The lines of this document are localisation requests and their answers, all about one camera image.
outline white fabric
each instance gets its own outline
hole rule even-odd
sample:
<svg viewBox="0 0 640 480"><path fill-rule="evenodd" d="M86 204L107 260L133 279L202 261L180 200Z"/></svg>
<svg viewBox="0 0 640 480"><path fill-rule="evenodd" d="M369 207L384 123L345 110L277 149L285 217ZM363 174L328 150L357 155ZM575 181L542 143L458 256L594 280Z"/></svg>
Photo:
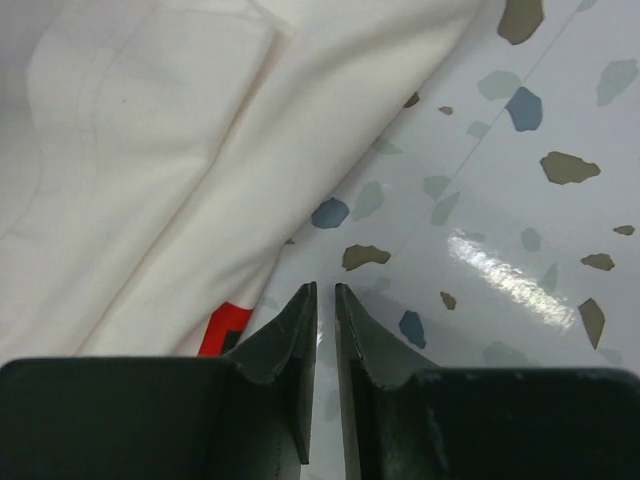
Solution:
<svg viewBox="0 0 640 480"><path fill-rule="evenodd" d="M0 361L251 307L477 4L0 0Z"/></svg>

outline brown spot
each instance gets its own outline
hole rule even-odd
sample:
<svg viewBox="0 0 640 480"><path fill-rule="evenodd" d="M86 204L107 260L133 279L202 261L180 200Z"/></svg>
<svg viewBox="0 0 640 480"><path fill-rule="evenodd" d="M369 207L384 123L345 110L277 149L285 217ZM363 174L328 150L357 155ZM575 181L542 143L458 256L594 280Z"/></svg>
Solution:
<svg viewBox="0 0 640 480"><path fill-rule="evenodd" d="M363 247L362 245L353 245L344 251L342 256L342 266L349 272L361 267L365 263L385 264L391 258L389 252L380 250L373 245Z"/></svg>
<svg viewBox="0 0 640 480"><path fill-rule="evenodd" d="M411 108L419 101L420 101L420 96L418 95L418 92L416 92L413 95L411 95L409 100L407 100L407 103L404 104L404 108Z"/></svg>
<svg viewBox="0 0 640 480"><path fill-rule="evenodd" d="M604 330L604 313L602 313L600 306L593 298L590 298L580 305L578 310L580 310L582 324L584 325L584 329L587 331L587 337L589 337L591 346L595 350L598 347L598 342L600 341L602 331Z"/></svg>
<svg viewBox="0 0 640 480"><path fill-rule="evenodd" d="M620 227L616 227L613 229L614 232L619 233L620 235L633 235L633 232L636 231L635 227L631 225L622 225Z"/></svg>
<svg viewBox="0 0 640 480"><path fill-rule="evenodd" d="M582 183L587 178L600 175L598 165L567 153L549 152L549 155L540 160L540 165L549 181L558 185Z"/></svg>
<svg viewBox="0 0 640 480"><path fill-rule="evenodd" d="M606 270L607 272L616 266L611 260L611 257L606 253L596 253L589 255L580 260L583 265L589 265L590 267L597 268L599 270Z"/></svg>
<svg viewBox="0 0 640 480"><path fill-rule="evenodd" d="M498 35L511 45L520 45L531 38L543 20L542 0L507 0Z"/></svg>
<svg viewBox="0 0 640 480"><path fill-rule="evenodd" d="M446 292L440 292L440 298L442 298L442 303L447 307L447 310L455 310L458 302L456 301L453 295L449 295Z"/></svg>

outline white cloth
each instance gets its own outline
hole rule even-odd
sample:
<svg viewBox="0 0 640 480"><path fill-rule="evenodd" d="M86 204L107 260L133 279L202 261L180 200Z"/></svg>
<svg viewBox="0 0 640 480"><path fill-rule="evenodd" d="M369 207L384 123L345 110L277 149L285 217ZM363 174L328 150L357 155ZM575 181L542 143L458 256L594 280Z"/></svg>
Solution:
<svg viewBox="0 0 640 480"><path fill-rule="evenodd" d="M253 306L477 4L0 0L0 362Z"/></svg>

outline speckled surface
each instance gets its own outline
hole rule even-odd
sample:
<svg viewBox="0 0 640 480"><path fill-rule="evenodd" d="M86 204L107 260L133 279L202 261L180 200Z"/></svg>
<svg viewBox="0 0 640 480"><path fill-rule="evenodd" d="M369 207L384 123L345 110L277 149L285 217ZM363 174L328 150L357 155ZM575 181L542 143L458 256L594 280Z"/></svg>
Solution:
<svg viewBox="0 0 640 480"><path fill-rule="evenodd" d="M337 282L443 366L640 373L640 4L546 1L542 22L521 27L532 33L514 33L512 12L501 36L504 6L487 2L460 48L285 246L256 311L251 331L300 284L319 281L303 479L344 478Z"/></svg>

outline blue spot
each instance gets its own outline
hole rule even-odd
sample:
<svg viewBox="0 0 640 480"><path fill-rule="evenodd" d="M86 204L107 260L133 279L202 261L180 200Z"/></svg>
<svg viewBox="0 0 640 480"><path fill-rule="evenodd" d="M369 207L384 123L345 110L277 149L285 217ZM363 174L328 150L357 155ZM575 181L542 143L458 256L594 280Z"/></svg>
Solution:
<svg viewBox="0 0 640 480"><path fill-rule="evenodd" d="M337 198L331 197L322 203L311 215L311 223L316 228L338 228L349 216L349 207Z"/></svg>
<svg viewBox="0 0 640 480"><path fill-rule="evenodd" d="M542 100L528 88L518 88L506 108L518 132L537 130L542 123Z"/></svg>
<svg viewBox="0 0 640 480"><path fill-rule="evenodd" d="M407 337L409 342L413 343L418 348L424 348L427 346L427 342L424 339L424 329L422 328L420 315L416 312L407 310L404 312L399 325L400 332Z"/></svg>

